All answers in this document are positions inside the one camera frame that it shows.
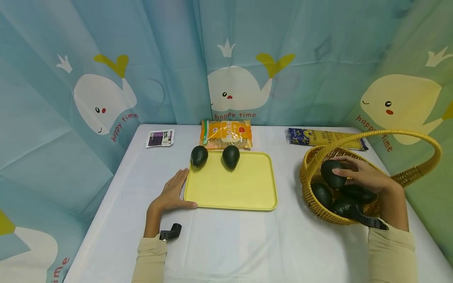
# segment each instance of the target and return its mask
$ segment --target whale print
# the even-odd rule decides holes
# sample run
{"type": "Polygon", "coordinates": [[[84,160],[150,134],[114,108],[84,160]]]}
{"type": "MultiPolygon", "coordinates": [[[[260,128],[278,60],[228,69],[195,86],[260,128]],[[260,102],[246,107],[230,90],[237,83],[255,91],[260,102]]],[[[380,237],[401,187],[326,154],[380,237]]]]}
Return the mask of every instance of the whale print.
{"type": "Polygon", "coordinates": [[[258,54],[256,59],[265,66],[269,75],[262,89],[255,77],[242,67],[231,66],[213,71],[207,76],[212,110],[247,110],[263,106],[269,98],[273,77],[294,57],[294,54],[289,54],[275,63],[269,54],[258,54]]]}
{"type": "Polygon", "coordinates": [[[47,282],[47,270],[55,261],[58,244],[49,234],[16,227],[0,210],[0,237],[14,233],[29,251],[0,261],[2,282],[47,282]]]}
{"type": "MultiPolygon", "coordinates": [[[[362,109],[384,129],[402,129],[429,134],[444,120],[453,118],[453,102],[444,114],[426,123],[442,87],[429,79],[393,74],[374,81],[363,94],[362,109]]],[[[419,138],[395,135],[402,144],[415,144],[419,138]]]]}
{"type": "Polygon", "coordinates": [[[125,110],[137,104],[132,88],[125,79],[129,62],[127,55],[120,55],[113,63],[106,56],[99,54],[94,61],[109,66],[122,79],[120,88],[113,81],[95,74],[85,74],[74,87],[74,101],[80,115],[87,125],[97,134],[108,134],[117,117],[125,110]]]}

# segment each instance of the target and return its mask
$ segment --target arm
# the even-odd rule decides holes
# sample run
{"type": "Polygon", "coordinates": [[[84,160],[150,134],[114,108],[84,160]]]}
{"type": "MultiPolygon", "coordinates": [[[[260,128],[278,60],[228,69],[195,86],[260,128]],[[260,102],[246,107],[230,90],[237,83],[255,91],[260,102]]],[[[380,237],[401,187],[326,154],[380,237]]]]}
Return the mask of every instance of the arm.
{"type": "Polygon", "coordinates": [[[369,282],[418,282],[415,242],[413,235],[409,233],[404,189],[366,162],[348,156],[334,159],[347,162],[347,167],[352,169],[334,169],[334,174],[350,177],[348,183],[359,184],[379,194],[381,218],[389,228],[370,228],[368,232],[369,282]]]}
{"type": "Polygon", "coordinates": [[[178,208],[196,208],[197,204],[179,198],[188,169],[179,170],[164,186],[160,196],[148,207],[143,238],[138,247],[132,283],[162,283],[167,254],[166,241],[159,240],[160,221],[165,211],[178,208]]]}

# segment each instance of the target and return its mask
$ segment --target whale tail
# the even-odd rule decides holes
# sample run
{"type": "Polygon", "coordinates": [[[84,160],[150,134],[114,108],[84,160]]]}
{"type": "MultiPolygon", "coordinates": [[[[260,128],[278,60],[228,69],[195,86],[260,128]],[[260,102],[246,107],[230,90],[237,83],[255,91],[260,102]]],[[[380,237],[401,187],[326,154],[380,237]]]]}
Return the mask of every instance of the whale tail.
{"type": "Polygon", "coordinates": [[[450,102],[450,105],[448,106],[447,110],[443,114],[442,120],[451,119],[451,118],[453,118],[453,101],[450,102]]]}
{"type": "Polygon", "coordinates": [[[0,209],[0,236],[14,233],[16,226],[8,219],[6,214],[0,209]]]}
{"type": "Polygon", "coordinates": [[[93,58],[94,61],[104,63],[109,66],[118,76],[124,79],[126,73],[127,63],[129,63],[129,57],[127,55],[120,55],[116,59],[116,64],[112,62],[107,56],[98,54],[93,58]]]}
{"type": "Polygon", "coordinates": [[[277,63],[272,59],[272,57],[267,53],[260,53],[256,56],[256,59],[261,62],[261,64],[266,67],[267,73],[269,75],[269,79],[273,78],[278,72],[283,70],[289,63],[294,60],[296,55],[288,54],[280,58],[277,63]]]}

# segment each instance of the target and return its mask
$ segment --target yellow tray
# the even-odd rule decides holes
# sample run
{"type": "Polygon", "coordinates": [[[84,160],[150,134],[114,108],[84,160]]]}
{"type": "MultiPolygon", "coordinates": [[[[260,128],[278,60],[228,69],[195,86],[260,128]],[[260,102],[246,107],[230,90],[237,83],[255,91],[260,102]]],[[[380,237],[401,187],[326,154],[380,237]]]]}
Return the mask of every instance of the yellow tray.
{"type": "Polygon", "coordinates": [[[222,164],[222,151],[209,150],[206,164],[190,163],[184,200],[199,207],[271,211],[277,206],[274,170],[269,155],[241,151],[234,171],[222,164]]]}

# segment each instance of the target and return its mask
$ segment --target small package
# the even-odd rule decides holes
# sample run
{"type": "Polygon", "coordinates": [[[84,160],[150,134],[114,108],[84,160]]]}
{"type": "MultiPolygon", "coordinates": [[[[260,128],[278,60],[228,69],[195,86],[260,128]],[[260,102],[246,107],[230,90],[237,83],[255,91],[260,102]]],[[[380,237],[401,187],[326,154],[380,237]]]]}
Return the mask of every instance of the small package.
{"type": "Polygon", "coordinates": [[[146,139],[146,148],[170,146],[173,144],[174,129],[150,131],[146,139]]]}
{"type": "Polygon", "coordinates": [[[200,145],[207,149],[224,149],[231,144],[239,149],[252,147],[250,120],[201,121],[200,145]]]}
{"type": "MultiPolygon", "coordinates": [[[[331,144],[334,141],[343,139],[351,135],[354,134],[288,128],[286,138],[291,144],[317,146],[331,144]]],[[[342,145],[342,148],[361,151],[368,150],[368,148],[365,145],[364,139],[354,140],[350,143],[344,144],[342,145]]]]}

